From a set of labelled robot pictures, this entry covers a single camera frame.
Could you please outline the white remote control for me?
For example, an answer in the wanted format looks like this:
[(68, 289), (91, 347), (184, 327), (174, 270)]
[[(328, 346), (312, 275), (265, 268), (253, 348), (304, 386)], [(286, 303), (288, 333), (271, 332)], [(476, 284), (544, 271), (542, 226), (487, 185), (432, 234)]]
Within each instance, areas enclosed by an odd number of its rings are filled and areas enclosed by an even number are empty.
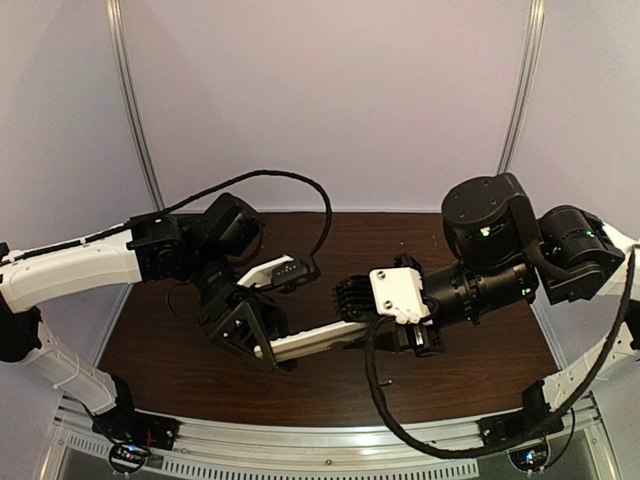
[(314, 355), (362, 339), (367, 323), (338, 321), (269, 342), (276, 363)]

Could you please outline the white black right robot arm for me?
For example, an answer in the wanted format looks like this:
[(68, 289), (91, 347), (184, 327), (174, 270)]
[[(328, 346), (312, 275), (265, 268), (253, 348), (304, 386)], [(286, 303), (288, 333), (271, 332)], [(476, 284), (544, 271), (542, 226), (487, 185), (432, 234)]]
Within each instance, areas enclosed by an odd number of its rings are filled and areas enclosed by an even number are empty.
[(399, 255), (393, 267), (349, 277), (334, 289), (343, 320), (395, 321), (389, 350), (430, 355), (441, 329), (532, 303), (538, 288), (552, 304), (624, 293), (639, 299), (639, 279), (627, 276), (638, 241), (572, 205), (536, 217), (511, 173), (453, 187), (441, 213), (455, 257), (450, 267), (426, 273), (413, 257)]

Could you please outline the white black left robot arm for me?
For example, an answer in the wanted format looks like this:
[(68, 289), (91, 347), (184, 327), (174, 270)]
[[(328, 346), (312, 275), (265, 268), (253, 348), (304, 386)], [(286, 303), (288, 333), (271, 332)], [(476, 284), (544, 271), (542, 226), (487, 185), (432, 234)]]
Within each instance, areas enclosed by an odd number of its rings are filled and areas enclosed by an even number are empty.
[(288, 321), (257, 280), (243, 283), (234, 258), (264, 228), (260, 215), (225, 193), (202, 214), (155, 218), (141, 215), (104, 238), (78, 239), (41, 253), (1, 247), (1, 360), (32, 365), (55, 387), (83, 403), (97, 430), (133, 444), (144, 433), (126, 382), (92, 367), (41, 319), (38, 304), (115, 284), (175, 279), (200, 296), (206, 336), (260, 369), (278, 362), (271, 341), (288, 333)]

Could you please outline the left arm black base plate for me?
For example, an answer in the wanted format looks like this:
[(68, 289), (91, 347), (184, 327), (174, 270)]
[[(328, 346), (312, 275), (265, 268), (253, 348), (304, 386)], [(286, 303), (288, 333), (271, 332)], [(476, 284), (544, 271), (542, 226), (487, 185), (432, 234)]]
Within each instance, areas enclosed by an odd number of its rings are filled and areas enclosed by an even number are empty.
[(146, 449), (171, 451), (181, 423), (170, 417), (114, 408), (91, 414), (92, 430), (112, 443), (133, 444)]

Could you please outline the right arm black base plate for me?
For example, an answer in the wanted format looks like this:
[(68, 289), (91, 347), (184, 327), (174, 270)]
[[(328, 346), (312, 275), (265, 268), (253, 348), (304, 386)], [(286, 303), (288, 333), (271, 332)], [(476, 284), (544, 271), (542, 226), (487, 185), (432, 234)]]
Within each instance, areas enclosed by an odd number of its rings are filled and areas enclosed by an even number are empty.
[(528, 430), (536, 419), (524, 409), (482, 417), (477, 421), (484, 446), (503, 445)]

